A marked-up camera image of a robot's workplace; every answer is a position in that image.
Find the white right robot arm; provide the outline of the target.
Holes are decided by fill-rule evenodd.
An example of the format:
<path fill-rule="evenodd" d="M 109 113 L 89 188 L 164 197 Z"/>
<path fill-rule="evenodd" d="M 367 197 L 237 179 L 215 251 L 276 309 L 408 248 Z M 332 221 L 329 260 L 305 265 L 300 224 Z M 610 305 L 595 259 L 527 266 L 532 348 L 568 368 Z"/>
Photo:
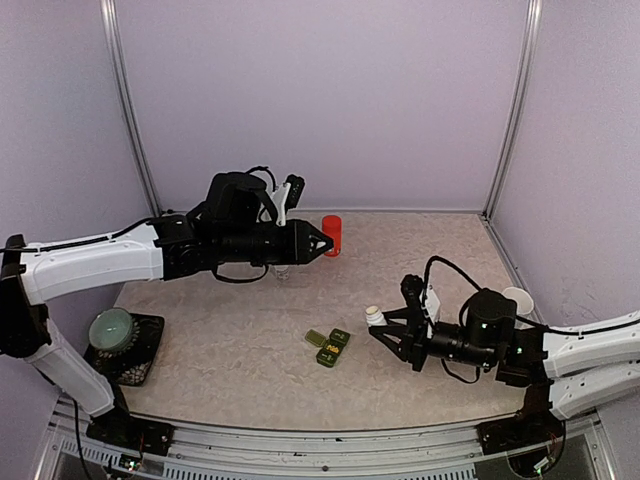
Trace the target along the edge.
<path fill-rule="evenodd" d="M 478 288 L 463 303 L 457 323 L 440 319 L 433 287 L 415 275 L 401 282 L 404 307 L 365 310 L 369 334 L 398 359 L 422 370 L 430 357 L 442 366 L 469 365 L 524 388 L 538 405 L 513 419 L 511 433 L 535 442 L 551 424 L 568 420 L 639 387 L 639 314 L 600 324 L 554 329 L 519 314 L 516 299 Z"/>

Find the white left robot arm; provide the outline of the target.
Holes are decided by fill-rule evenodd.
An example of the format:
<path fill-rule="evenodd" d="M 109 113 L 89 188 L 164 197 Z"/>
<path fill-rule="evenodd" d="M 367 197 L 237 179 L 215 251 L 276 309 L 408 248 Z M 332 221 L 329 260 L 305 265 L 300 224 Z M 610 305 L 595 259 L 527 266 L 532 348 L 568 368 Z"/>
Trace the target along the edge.
<path fill-rule="evenodd" d="M 289 175 L 269 186 L 253 171 L 215 175 L 205 199 L 186 214 L 142 219 L 120 231 L 66 242 L 27 244 L 13 235 L 1 250 L 1 352 L 31 364 L 121 445 L 140 434 L 115 388 L 69 344 L 47 301 L 130 281 L 169 281 L 223 264 L 306 265 L 333 239 L 289 219 L 305 182 Z"/>

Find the small white pill bottle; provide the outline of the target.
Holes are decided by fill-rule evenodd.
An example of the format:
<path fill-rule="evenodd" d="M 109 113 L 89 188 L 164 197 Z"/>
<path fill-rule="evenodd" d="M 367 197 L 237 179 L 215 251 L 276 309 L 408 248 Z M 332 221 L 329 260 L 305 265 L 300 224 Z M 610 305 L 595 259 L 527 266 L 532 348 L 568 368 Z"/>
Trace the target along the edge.
<path fill-rule="evenodd" d="M 276 278 L 280 281 L 285 281 L 289 278 L 290 269 L 288 265 L 276 265 L 274 271 Z"/>

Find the green pill organizer box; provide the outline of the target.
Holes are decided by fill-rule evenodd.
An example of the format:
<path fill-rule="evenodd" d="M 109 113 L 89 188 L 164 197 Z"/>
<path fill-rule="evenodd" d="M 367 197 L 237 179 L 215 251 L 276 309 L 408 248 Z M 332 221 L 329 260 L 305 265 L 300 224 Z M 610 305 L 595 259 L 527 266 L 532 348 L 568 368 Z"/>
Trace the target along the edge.
<path fill-rule="evenodd" d="M 328 336 L 316 330 L 309 330 L 305 340 L 318 348 L 316 362 L 326 368 L 333 368 L 351 339 L 351 334 L 334 328 Z"/>

